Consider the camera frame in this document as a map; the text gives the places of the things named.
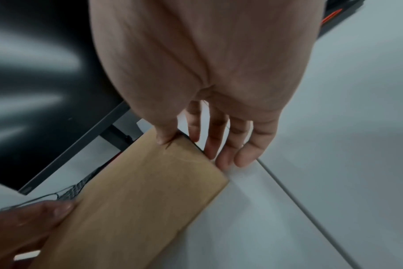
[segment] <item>white desk surface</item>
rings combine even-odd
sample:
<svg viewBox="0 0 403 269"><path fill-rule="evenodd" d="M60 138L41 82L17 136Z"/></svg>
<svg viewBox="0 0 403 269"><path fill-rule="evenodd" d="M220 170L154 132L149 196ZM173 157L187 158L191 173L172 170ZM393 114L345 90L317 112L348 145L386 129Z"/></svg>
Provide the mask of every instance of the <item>white desk surface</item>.
<svg viewBox="0 0 403 269"><path fill-rule="evenodd" d="M207 138L208 113L204 105L201 148ZM143 132L150 128L144 120L138 126ZM188 133L183 115L179 127ZM155 268L350 268L259 163L234 168L227 176L228 186Z"/></svg>
<svg viewBox="0 0 403 269"><path fill-rule="evenodd" d="M361 268L403 268L403 0L317 41L260 160Z"/></svg>

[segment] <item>hand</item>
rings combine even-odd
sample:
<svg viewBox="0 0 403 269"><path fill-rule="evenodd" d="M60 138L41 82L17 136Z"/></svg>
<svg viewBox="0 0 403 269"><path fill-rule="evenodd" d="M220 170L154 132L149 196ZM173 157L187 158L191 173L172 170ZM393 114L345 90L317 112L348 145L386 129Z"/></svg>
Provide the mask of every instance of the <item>hand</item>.
<svg viewBox="0 0 403 269"><path fill-rule="evenodd" d="M116 89L152 123L159 143L186 109L200 137L200 100L209 102L205 154L247 166L277 132L318 35L324 0L91 0L95 46ZM253 122L253 132L243 146Z"/></svg>
<svg viewBox="0 0 403 269"><path fill-rule="evenodd" d="M19 268L14 256L41 249L73 208L73 202L44 201L0 212L0 269Z"/></svg>

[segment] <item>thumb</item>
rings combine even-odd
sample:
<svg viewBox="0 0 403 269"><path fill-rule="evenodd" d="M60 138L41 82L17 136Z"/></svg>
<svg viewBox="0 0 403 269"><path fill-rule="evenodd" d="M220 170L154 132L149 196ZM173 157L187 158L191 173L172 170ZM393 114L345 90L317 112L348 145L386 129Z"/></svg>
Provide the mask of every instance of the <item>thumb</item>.
<svg viewBox="0 0 403 269"><path fill-rule="evenodd" d="M175 137L176 132L178 131L178 120L175 117L174 119L161 124L155 124L154 127L157 132L157 143L163 145Z"/></svg>
<svg viewBox="0 0 403 269"><path fill-rule="evenodd" d="M0 259L49 235L74 207L72 201L44 201L0 212Z"/></svg>

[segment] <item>palm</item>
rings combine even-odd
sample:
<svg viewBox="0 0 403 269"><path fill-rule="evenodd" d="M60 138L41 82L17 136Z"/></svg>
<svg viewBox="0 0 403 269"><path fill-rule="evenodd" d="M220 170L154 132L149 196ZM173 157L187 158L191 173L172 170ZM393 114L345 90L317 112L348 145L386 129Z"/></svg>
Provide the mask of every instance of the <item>palm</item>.
<svg viewBox="0 0 403 269"><path fill-rule="evenodd" d="M204 99L211 114L205 153L213 159L230 119L217 158L226 169L233 161L251 163L275 136L322 13L322 1L300 8L304 2L92 0L91 17L107 74L133 110L156 126L162 142L173 137L185 108L190 137L198 140L198 101ZM296 23L285 23L291 19ZM250 121L254 131L241 148Z"/></svg>

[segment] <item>kraft paper envelope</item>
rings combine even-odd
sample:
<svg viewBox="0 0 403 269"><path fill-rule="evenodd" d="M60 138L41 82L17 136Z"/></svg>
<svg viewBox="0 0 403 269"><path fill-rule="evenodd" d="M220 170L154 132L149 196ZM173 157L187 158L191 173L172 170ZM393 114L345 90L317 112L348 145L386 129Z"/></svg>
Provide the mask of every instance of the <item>kraft paper envelope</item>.
<svg viewBox="0 0 403 269"><path fill-rule="evenodd" d="M184 135L152 129L91 180L31 269L143 269L226 186Z"/></svg>

